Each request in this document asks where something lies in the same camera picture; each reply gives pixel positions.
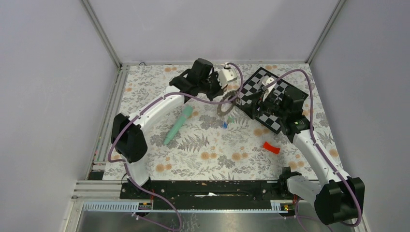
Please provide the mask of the metal key holder plate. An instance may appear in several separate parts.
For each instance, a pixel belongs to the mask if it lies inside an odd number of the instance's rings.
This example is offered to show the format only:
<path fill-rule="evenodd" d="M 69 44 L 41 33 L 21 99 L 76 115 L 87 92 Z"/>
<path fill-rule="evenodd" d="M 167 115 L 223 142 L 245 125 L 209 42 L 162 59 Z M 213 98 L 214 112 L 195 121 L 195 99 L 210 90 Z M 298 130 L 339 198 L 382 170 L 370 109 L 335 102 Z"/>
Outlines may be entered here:
<path fill-rule="evenodd" d="M 223 97 L 222 97 L 222 102 L 227 102 L 224 104 L 219 104 L 217 106 L 217 116 L 224 117 L 227 116 L 235 106 L 237 106 L 240 102 L 240 98 L 236 96 L 238 94 L 237 90 L 232 90 L 227 92 Z"/>

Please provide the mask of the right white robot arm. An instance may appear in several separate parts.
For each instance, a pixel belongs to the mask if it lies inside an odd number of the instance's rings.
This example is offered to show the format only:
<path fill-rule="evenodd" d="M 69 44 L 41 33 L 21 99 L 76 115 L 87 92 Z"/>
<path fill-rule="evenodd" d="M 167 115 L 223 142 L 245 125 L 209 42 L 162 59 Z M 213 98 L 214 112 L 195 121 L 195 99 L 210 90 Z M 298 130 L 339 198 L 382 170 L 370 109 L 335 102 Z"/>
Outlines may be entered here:
<path fill-rule="evenodd" d="M 296 174 L 278 184 L 278 195 L 284 199 L 293 195 L 301 197 L 312 205 L 325 225 L 356 219 L 353 226 L 358 226 L 362 220 L 365 185 L 360 178 L 351 177 L 336 165 L 316 139 L 312 120 L 303 115 L 304 93 L 287 87 L 279 98 L 263 87 L 250 99 L 252 117 L 276 116 L 282 133 L 304 155 L 319 181 L 315 184 Z"/>

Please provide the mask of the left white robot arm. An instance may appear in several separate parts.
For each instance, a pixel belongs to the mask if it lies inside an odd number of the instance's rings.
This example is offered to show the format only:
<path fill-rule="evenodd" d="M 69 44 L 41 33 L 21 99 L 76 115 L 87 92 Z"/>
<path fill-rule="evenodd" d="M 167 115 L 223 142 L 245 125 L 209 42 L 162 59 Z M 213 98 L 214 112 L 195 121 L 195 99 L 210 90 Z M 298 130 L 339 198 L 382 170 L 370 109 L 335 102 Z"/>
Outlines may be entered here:
<path fill-rule="evenodd" d="M 132 193 L 139 199 L 149 195 L 146 183 L 149 174 L 146 168 L 146 154 L 149 150 L 146 135 L 164 116 L 188 100 L 205 94 L 212 101 L 223 94 L 231 74 L 214 70 L 213 64 L 203 58 L 195 60 L 190 69 L 174 77 L 164 91 L 142 109 L 125 116 L 117 114 L 111 133 L 111 151 L 120 154 L 126 173 L 132 178 Z"/>

